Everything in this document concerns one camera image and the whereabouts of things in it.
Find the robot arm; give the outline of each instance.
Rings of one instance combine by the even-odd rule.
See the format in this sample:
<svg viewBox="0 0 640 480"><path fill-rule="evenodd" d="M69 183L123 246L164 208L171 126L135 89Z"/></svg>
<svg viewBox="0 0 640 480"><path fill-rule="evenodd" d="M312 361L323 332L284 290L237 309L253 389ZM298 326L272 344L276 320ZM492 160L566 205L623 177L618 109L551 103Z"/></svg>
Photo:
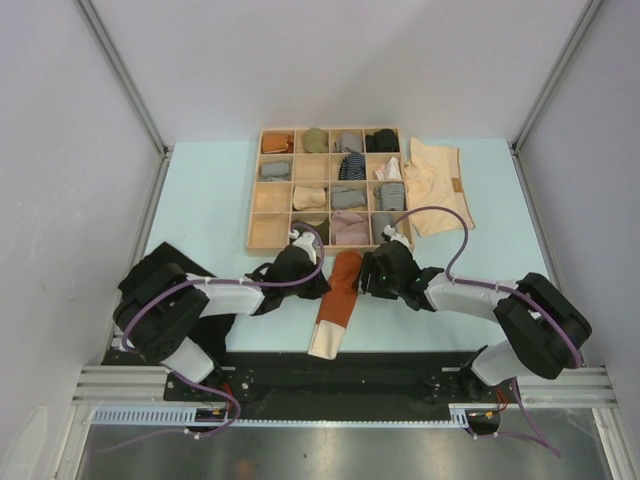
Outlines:
<svg viewBox="0 0 640 480"><path fill-rule="evenodd" d="M164 365L195 383L219 376L221 368L216 357L220 361L225 352L224 337L236 314L262 315L278 308L288 296L317 299L329 291L322 272L299 285L254 285L296 283L313 273L317 268L314 236L295 232L293 238L273 263L265 263L240 281L226 284L213 280L210 272L172 246L160 245L118 286L122 300L113 320L122 331L130 330L122 348L135 349L148 365ZM129 328L136 316L154 303ZM190 338L194 330L199 334Z"/></svg>
<svg viewBox="0 0 640 480"><path fill-rule="evenodd" d="M463 368L463 388L472 398L486 387L518 375L533 373L554 379L564 368L573 366L572 354L565 342L521 299L498 288L490 290L452 282L441 268L420 268L406 238L390 227L387 229L389 241L364 255L359 281L361 293L387 299L400 297L414 310L465 313L496 322L503 328L507 340L483 347ZM313 239L308 233L298 235L273 263L261 265L245 277L246 281L282 283L309 275L316 268L317 260ZM230 315L232 324L234 314L264 314L278 308L287 296L317 299L329 290L322 273L296 286L258 288L237 281L221 285L208 281L212 275L198 271L201 267L184 263L186 257L175 249L155 264L149 264L149 257L134 267L121 283L123 300L114 312L114 320L125 330L134 316L158 295L185 279L192 281L191 288L168 296L145 314L131 331L132 345L129 346L135 346L146 363L166 365L196 383L220 373L219 365L211 358L213 355L188 337L200 319ZM516 289L543 306L576 348L591 335L589 323L541 275L530 273L520 281L500 285ZM220 321L207 323L219 324Z"/></svg>
<svg viewBox="0 0 640 480"><path fill-rule="evenodd" d="M518 375L533 373L554 379L564 368L573 366L572 353L565 342L522 299L499 286L490 290L455 283L440 268L421 269L404 237L392 229L386 233L390 241L365 254L359 282L362 293L389 299L400 297L414 310L465 313L496 322L504 330L506 341L483 347L463 368L467 375L465 389L472 397L485 386L495 386ZM529 273L522 280L498 285L535 300L577 349L591 335L587 320L542 275Z"/></svg>

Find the light blue table surface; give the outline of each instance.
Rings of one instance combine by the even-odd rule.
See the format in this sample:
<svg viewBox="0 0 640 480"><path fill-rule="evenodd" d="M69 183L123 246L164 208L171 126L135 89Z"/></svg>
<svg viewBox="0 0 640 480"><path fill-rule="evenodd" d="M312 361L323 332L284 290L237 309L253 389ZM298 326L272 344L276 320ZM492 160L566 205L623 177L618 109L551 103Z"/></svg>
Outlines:
<svg viewBox="0 0 640 480"><path fill-rule="evenodd" d="M422 140L460 148L462 177L476 229L454 272L494 280L547 274L504 139ZM169 242L222 278L239 278L266 261L247 255L252 180L258 149L250 142L177 143L155 215L147 253ZM462 230L416 235L422 267L444 267ZM333 258L324 274L328 278ZM320 300L288 298L260 317L238 316L231 351L306 351ZM414 312L402 300L361 296L340 347L346 352L476 350L504 339L499 326L450 312Z"/></svg>

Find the metal floor plate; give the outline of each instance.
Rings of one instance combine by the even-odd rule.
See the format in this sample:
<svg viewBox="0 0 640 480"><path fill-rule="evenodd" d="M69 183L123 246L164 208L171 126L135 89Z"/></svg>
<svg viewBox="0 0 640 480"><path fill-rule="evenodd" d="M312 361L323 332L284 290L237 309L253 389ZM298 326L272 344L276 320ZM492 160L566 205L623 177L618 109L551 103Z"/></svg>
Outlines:
<svg viewBox="0 0 640 480"><path fill-rule="evenodd" d="M169 434L114 451L97 450L153 430L94 425L78 480L607 480L611 479L590 410L533 415L560 449L557 459L531 442L473 441L461 429L232 428L194 441ZM504 430L529 432L507 411Z"/></svg>

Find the folded sock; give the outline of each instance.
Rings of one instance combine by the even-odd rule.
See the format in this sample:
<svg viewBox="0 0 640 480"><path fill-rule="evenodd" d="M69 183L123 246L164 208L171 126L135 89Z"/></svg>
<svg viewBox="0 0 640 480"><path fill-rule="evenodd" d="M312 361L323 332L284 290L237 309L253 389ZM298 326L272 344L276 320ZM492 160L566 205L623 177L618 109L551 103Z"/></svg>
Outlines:
<svg viewBox="0 0 640 480"><path fill-rule="evenodd" d="M286 133L265 133L262 136L262 153L292 153L293 136Z"/></svg>
<svg viewBox="0 0 640 480"><path fill-rule="evenodd" d="M293 208L319 208L327 204L327 192L324 188L296 187L293 189Z"/></svg>
<svg viewBox="0 0 640 480"><path fill-rule="evenodd" d="M343 132L334 142L336 152L362 152L362 137L351 132Z"/></svg>
<svg viewBox="0 0 640 480"><path fill-rule="evenodd" d="M339 180L365 180L365 159L362 153L347 155L340 164Z"/></svg>
<svg viewBox="0 0 640 480"><path fill-rule="evenodd" d="M260 166L260 175L267 177L284 177L290 175L291 165L288 162L263 163Z"/></svg>
<svg viewBox="0 0 640 480"><path fill-rule="evenodd" d="M331 232L335 245L369 245L369 223L355 212L336 211L331 216Z"/></svg>
<svg viewBox="0 0 640 480"><path fill-rule="evenodd" d="M307 153L327 153L329 134L319 128L310 128L302 134L302 146Z"/></svg>
<svg viewBox="0 0 640 480"><path fill-rule="evenodd" d="M309 345L309 355L327 360L333 360L338 355L349 318L358 300L354 284L361 266L362 257L354 250L336 255L329 277L331 291L322 297Z"/></svg>
<svg viewBox="0 0 640 480"><path fill-rule="evenodd" d="M390 213L374 213L371 215L371 233L373 233L373 242L376 245L384 243L382 232L384 227L393 223L393 217Z"/></svg>
<svg viewBox="0 0 640 480"><path fill-rule="evenodd" d="M400 174L400 161L391 157L387 163L383 163L373 172L378 180L402 180Z"/></svg>
<svg viewBox="0 0 640 480"><path fill-rule="evenodd" d="M399 152L400 142L395 132L389 128L383 128L373 135L365 138L367 152Z"/></svg>
<svg viewBox="0 0 640 480"><path fill-rule="evenodd" d="M361 207L367 204L364 193L347 187L332 187L331 207L334 210Z"/></svg>
<svg viewBox="0 0 640 480"><path fill-rule="evenodd" d="M404 210L404 185L401 183L385 183L376 188L374 194L378 208L383 211Z"/></svg>

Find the orange sock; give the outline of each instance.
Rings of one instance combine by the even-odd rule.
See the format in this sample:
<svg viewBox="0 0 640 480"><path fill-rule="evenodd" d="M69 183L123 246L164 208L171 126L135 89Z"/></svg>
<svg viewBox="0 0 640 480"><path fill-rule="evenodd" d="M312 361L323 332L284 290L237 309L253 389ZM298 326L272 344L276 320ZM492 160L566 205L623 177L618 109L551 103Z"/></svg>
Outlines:
<svg viewBox="0 0 640 480"><path fill-rule="evenodd" d="M333 360L338 355L349 318L358 300L354 284L360 273L362 257L355 250L340 252L329 277L331 291L322 297L309 355Z"/></svg>

